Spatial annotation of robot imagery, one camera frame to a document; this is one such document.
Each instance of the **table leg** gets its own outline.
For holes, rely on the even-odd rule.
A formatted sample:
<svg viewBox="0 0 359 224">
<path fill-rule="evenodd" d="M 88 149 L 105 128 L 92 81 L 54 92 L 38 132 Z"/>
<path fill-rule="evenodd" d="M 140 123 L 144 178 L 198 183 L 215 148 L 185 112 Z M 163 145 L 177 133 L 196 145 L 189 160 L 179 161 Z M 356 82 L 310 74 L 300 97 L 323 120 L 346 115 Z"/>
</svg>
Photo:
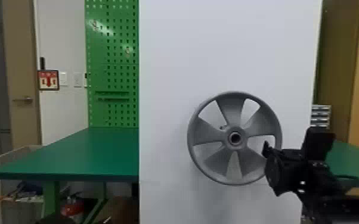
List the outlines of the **table leg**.
<svg viewBox="0 0 359 224">
<path fill-rule="evenodd" d="M 43 183 L 44 216 L 60 212 L 60 183 L 50 181 Z"/>
<path fill-rule="evenodd" d="M 102 188 L 103 189 L 101 190 L 101 195 L 99 197 L 99 200 L 97 201 L 97 204 L 95 205 L 95 207 L 93 207 L 92 211 L 89 213 L 88 217 L 86 217 L 85 221 L 83 221 L 83 224 L 91 224 L 91 223 L 93 223 L 93 221 L 96 218 L 97 214 L 99 214 L 101 209 L 106 204 L 106 202 L 107 202 L 106 188 L 107 187 L 106 187 L 105 182 L 103 182 Z"/>
</svg>

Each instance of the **green pegboard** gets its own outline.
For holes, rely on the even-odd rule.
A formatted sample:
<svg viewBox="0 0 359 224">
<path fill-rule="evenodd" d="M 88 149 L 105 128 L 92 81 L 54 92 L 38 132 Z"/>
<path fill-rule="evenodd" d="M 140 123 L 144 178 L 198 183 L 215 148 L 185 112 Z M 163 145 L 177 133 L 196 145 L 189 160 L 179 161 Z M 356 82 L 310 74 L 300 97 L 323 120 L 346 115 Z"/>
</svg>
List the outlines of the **green pegboard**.
<svg viewBox="0 0 359 224">
<path fill-rule="evenodd" d="M 138 127 L 138 0 L 86 0 L 91 127 Z"/>
</svg>

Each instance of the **wall outlet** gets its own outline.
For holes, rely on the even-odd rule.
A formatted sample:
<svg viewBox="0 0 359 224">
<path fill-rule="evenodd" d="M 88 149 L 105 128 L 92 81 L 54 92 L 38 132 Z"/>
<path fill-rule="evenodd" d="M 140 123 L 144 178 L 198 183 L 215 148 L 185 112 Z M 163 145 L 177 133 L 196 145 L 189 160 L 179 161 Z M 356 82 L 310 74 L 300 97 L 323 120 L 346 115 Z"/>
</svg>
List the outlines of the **wall outlet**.
<svg viewBox="0 0 359 224">
<path fill-rule="evenodd" d="M 74 73 L 74 87 L 83 87 L 83 74 L 80 72 Z"/>
</svg>

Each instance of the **light switch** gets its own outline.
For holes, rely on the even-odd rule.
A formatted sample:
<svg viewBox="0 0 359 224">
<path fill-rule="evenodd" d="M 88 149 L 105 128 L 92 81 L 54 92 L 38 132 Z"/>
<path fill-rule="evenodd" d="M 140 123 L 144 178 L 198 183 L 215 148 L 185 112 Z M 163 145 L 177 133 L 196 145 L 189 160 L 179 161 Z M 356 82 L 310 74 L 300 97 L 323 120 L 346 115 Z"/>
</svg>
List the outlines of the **light switch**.
<svg viewBox="0 0 359 224">
<path fill-rule="evenodd" d="M 74 73 L 74 87 L 83 87 L 83 73 Z"/>
<path fill-rule="evenodd" d="M 60 86 L 68 86 L 67 73 L 65 71 L 60 72 Z"/>
</svg>

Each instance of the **fire extinguisher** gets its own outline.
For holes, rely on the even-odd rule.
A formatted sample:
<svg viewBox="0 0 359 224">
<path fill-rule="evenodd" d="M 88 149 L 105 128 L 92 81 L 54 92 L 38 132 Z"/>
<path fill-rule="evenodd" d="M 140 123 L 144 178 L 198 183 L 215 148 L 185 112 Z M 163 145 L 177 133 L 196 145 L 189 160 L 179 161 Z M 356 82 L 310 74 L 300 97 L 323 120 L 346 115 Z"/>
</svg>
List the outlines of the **fire extinguisher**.
<svg viewBox="0 0 359 224">
<path fill-rule="evenodd" d="M 83 200 L 73 194 L 67 197 L 67 204 L 61 209 L 61 214 L 71 218 L 75 223 L 82 223 L 84 208 Z"/>
</svg>

